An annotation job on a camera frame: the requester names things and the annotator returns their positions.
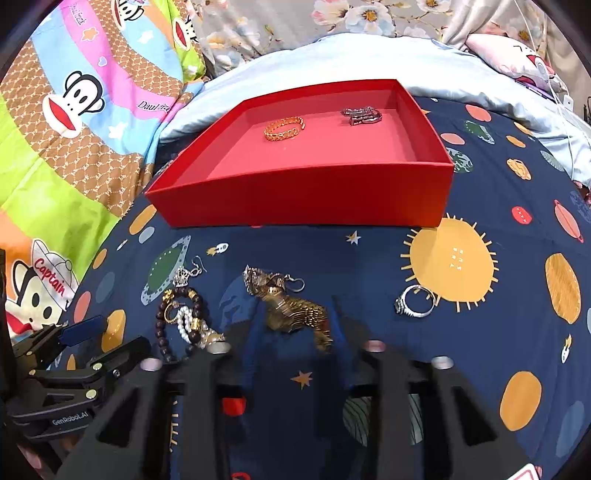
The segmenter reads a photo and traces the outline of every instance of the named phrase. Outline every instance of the yellow sun print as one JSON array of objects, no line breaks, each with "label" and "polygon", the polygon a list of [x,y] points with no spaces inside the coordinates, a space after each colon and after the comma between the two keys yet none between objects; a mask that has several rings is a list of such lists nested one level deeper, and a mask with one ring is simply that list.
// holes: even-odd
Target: yellow sun print
[{"label": "yellow sun print", "polygon": [[470,303],[478,307],[479,301],[485,301],[488,292],[492,292],[492,282],[497,260],[495,252],[488,246],[492,243],[483,240],[485,233],[479,235],[476,224],[470,225],[454,215],[443,218],[437,228],[412,230],[407,235],[412,242],[404,242],[410,247],[401,258],[409,258],[410,265],[402,270],[412,269],[413,275],[406,281],[417,280],[423,287],[435,294],[435,305],[441,299],[455,302],[460,312],[460,303],[465,303],[470,310]]}]

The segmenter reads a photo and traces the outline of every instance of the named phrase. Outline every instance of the cartoon cap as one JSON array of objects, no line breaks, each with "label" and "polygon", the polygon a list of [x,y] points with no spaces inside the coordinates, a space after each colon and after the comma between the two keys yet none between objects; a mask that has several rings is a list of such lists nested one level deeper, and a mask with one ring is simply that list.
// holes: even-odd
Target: cartoon cap
[{"label": "cartoon cap", "polygon": [[45,243],[39,239],[33,241],[31,258],[33,270],[41,279],[43,286],[61,309],[65,310],[72,302],[78,288],[72,262],[58,253],[50,252]]}]

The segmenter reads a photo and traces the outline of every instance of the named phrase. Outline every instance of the light blue blanket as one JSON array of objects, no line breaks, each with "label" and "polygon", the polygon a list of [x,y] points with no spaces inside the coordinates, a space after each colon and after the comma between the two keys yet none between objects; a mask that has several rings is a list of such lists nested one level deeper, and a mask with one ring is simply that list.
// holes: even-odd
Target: light blue blanket
[{"label": "light blue blanket", "polygon": [[389,78],[398,79],[416,96],[472,103],[511,117],[532,130],[573,180],[591,186],[591,128],[586,123],[480,58],[420,38],[343,33],[260,57],[205,84],[164,128],[160,140],[170,142],[201,131],[243,100],[266,93]]}]

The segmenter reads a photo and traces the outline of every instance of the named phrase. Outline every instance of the jewelry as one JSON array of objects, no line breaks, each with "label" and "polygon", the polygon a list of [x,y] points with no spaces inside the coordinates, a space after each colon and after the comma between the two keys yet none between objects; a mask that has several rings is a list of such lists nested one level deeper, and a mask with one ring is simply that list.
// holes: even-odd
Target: jewelry
[{"label": "jewelry", "polygon": [[[410,308],[408,308],[408,305],[406,303],[406,295],[411,290],[426,291],[427,298],[431,297],[431,300],[433,301],[433,303],[431,304],[431,308],[427,312],[417,313],[417,312],[412,311]],[[399,315],[407,315],[409,317],[413,317],[413,318],[417,318],[417,319],[421,319],[421,318],[429,315],[433,311],[434,307],[435,307],[435,295],[433,295],[433,292],[431,290],[423,287],[422,285],[410,285],[402,292],[402,295],[400,295],[396,299],[396,301],[394,302],[394,309],[396,310],[396,313],[398,313]]]},{"label": "jewelry", "polygon": [[[201,266],[195,263],[196,258],[198,258],[201,262]],[[203,266],[203,261],[201,260],[201,257],[199,255],[193,257],[191,263],[195,267],[192,270],[187,270],[183,265],[178,267],[173,278],[173,285],[175,287],[186,287],[189,284],[189,277],[197,277],[197,275],[207,271],[205,270],[205,267]]]},{"label": "jewelry", "polygon": [[[201,295],[194,288],[186,285],[189,277],[196,277],[202,271],[206,271],[204,267],[199,267],[194,259],[192,263],[195,265],[193,270],[187,270],[182,266],[177,270],[173,280],[174,288],[164,291],[162,302],[158,306],[158,312],[156,312],[156,339],[160,347],[160,353],[166,363],[176,361],[166,338],[165,328],[167,323],[176,323],[180,336],[189,344],[185,350],[187,358],[193,354],[196,348],[204,349],[215,342],[225,341],[222,333],[217,333],[208,327],[204,317]],[[189,298],[193,302],[193,306],[189,307],[184,303],[179,303],[176,300],[178,297]],[[177,309],[174,318],[170,316],[171,309]]]},{"label": "jewelry", "polygon": [[[276,290],[291,290],[298,293],[304,290],[306,282],[303,278],[293,278],[291,275],[281,275],[280,273],[265,273],[260,268],[249,267],[248,265],[242,272],[242,279],[246,286],[246,291],[250,295],[260,296],[268,293],[274,293]],[[285,285],[285,282],[301,282],[301,288],[291,288]]]},{"label": "jewelry", "polygon": [[[301,128],[291,128],[289,130],[286,130],[285,132],[279,132],[279,133],[272,133],[273,130],[275,130],[276,128],[279,127],[284,127],[286,125],[289,124],[300,124]],[[292,138],[295,137],[297,134],[300,133],[300,130],[303,130],[306,127],[306,124],[304,123],[304,119],[300,116],[289,116],[288,118],[282,118],[281,120],[278,120],[277,122],[273,122],[271,125],[267,126],[267,128],[265,128],[264,134],[265,134],[265,138],[271,142],[276,142],[278,140],[286,140],[288,138]]]},{"label": "jewelry", "polygon": [[[311,327],[316,348],[328,350],[332,339],[326,308],[285,293],[286,290],[302,291],[306,286],[303,279],[280,273],[265,273],[260,268],[248,265],[242,278],[246,291],[267,303],[267,326],[270,329],[290,333],[305,326]],[[290,288],[286,282],[301,282],[301,288]]]},{"label": "jewelry", "polygon": [[349,117],[349,125],[376,124],[382,121],[382,114],[371,106],[364,108],[345,108],[340,111],[344,116]]}]

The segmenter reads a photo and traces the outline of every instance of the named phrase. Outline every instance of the earring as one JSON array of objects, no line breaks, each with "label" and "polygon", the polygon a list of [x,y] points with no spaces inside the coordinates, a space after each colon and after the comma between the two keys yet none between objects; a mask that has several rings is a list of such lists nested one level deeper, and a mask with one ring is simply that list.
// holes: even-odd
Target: earring
[{"label": "earring", "polygon": [[[198,258],[201,262],[201,266],[195,263],[196,258]],[[173,278],[173,285],[175,287],[187,287],[189,285],[190,277],[197,277],[197,275],[207,271],[205,270],[205,267],[203,266],[203,260],[201,260],[201,257],[199,255],[195,255],[191,260],[191,263],[195,267],[192,270],[186,269],[183,265],[178,267]]]}]

